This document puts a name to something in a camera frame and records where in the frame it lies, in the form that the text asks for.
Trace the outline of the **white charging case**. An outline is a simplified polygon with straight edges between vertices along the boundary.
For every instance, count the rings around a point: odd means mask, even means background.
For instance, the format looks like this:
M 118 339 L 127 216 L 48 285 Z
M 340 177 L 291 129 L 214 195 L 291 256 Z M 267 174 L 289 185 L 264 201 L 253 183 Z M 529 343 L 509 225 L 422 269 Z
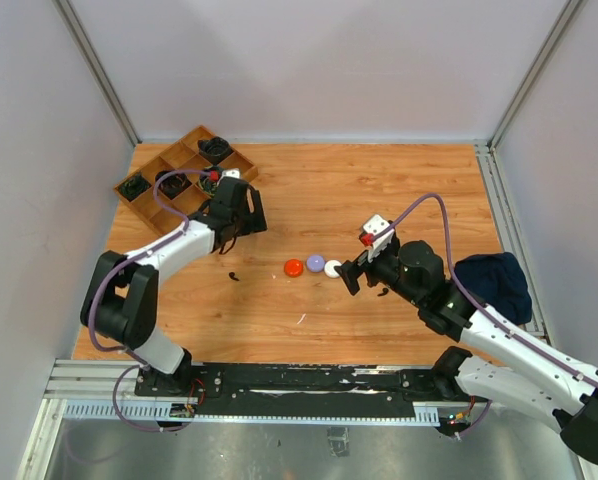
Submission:
M 340 274 L 338 272 L 338 268 L 342 265 L 342 263 L 338 260 L 328 260 L 324 264 L 324 273 L 327 277 L 335 279 L 339 278 Z

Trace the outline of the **purple earbud charging case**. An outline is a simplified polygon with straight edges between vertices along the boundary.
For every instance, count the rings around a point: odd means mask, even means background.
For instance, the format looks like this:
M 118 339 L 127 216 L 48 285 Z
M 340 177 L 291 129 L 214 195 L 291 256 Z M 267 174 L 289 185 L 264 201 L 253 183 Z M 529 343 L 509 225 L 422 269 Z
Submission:
M 312 273 L 320 273 L 325 268 L 326 260 L 322 255 L 313 254 L 306 259 L 306 268 Z

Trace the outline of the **orange charging case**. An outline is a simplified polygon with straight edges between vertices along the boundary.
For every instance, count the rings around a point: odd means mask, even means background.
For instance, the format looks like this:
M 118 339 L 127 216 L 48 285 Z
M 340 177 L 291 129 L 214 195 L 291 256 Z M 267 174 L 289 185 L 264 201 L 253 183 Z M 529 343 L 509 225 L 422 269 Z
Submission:
M 283 266 L 284 273 L 290 278 L 296 278 L 303 274 L 304 264 L 301 260 L 288 259 Z

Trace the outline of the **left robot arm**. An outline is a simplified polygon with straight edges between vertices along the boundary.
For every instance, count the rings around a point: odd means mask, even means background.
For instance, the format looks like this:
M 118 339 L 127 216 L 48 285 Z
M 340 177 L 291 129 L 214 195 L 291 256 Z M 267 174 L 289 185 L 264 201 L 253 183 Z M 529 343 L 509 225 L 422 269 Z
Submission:
M 134 251 L 99 257 L 80 313 L 92 345 L 121 351 L 156 381 L 154 395 L 182 395 L 193 385 L 192 355 L 157 326 L 160 286 L 183 267 L 229 251 L 239 237 L 267 230 L 260 192 L 237 175 L 210 172 L 215 195 L 178 218 L 169 233 Z

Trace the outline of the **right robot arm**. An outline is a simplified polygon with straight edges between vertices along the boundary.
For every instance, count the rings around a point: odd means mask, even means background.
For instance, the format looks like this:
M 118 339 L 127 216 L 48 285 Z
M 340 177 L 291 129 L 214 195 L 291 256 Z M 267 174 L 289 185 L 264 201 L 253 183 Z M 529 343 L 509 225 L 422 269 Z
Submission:
M 382 284 L 415 306 L 429 329 L 458 342 L 435 365 L 432 387 L 439 397 L 453 400 L 464 392 L 500 403 L 538 420 L 598 465 L 598 367 L 469 300 L 424 241 L 365 251 L 335 270 L 351 294 L 359 292 L 361 277 Z

